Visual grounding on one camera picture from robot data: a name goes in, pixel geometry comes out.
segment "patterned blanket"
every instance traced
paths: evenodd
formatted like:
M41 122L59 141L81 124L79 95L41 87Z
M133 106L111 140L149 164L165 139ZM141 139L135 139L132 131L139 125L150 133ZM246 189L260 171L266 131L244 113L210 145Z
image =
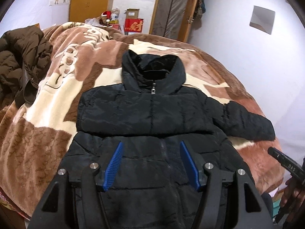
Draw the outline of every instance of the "patterned blanket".
M195 87L221 103L234 100L250 112L263 112L238 79L200 49L159 36L124 36L114 29L66 23L45 30L53 45L52 63L39 84L32 106L15 103L0 111L0 194L30 218L76 134L77 106L82 92L121 83L122 54L175 54L186 69L185 86ZM283 169L267 154L277 140L252 142L230 138L248 163L257 189L276 188Z

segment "jacket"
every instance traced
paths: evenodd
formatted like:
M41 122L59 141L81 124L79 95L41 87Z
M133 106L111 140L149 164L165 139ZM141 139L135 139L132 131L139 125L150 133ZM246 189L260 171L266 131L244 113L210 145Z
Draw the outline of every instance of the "jacket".
M123 55L122 76L122 84L82 94L78 133L59 168L67 169L71 183L77 182L82 169L99 160L104 146L121 141L123 159L114 184L101 194L112 228L189 229L201 193L189 184L180 142L188 141L220 169L242 168L252 178L227 135L273 140L273 126L234 101L222 105L183 86L184 66L175 55L137 55L129 50ZM223 228L226 194L223 189L217 228Z
M30 26L8 31L0 38L0 104L8 96L18 108L35 101L53 50L43 36L39 28Z

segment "wooden door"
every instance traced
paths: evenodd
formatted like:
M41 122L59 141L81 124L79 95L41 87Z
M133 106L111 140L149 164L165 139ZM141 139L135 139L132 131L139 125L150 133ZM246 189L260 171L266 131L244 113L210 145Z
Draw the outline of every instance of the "wooden door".
M188 0L186 4L184 16L182 19L182 24L178 34L178 41L187 42L188 40L191 30L191 25L194 19L193 16L196 9L197 1L198 0Z
M99 17L106 10L112 9L112 2L113 0L71 0L69 20L84 22Z

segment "person's hand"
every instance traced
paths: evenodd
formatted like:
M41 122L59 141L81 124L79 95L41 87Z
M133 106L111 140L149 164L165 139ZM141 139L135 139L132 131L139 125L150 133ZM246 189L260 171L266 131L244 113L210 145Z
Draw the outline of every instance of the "person's hand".
M305 200L305 190L298 185L298 181L295 178L290 178L286 183L287 187L284 190L280 207L284 207L291 195L296 198L296 202L292 210L290 211L286 221L291 222L295 214L298 212L300 206Z

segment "silver zipper pull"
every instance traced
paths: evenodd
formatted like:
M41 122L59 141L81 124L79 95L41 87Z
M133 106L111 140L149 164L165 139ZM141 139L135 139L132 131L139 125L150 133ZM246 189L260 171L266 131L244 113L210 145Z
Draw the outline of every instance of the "silver zipper pull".
M156 84L155 83L153 83L152 84L152 95L154 95L155 93L156 93Z

